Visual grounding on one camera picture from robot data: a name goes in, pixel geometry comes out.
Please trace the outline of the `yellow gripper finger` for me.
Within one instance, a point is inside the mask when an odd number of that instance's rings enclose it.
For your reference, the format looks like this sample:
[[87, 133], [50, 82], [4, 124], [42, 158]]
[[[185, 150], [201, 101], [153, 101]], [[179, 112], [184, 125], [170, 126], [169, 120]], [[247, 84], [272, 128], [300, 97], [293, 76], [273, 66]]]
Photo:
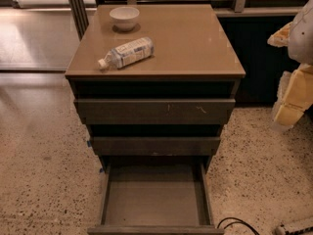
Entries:
[[282, 28], [273, 33], [267, 43], [274, 47], [287, 47], [290, 42], [291, 23], [285, 24]]
[[301, 64], [293, 72], [284, 71], [272, 109], [272, 128], [279, 132], [293, 128], [312, 105], [313, 66]]

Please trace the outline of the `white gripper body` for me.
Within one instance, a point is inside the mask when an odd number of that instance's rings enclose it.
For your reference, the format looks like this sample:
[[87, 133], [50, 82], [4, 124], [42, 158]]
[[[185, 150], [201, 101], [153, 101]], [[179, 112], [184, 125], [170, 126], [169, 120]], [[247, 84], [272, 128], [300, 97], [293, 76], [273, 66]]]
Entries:
[[289, 57], [299, 63], [313, 64], [313, 0], [309, 0], [291, 22]]

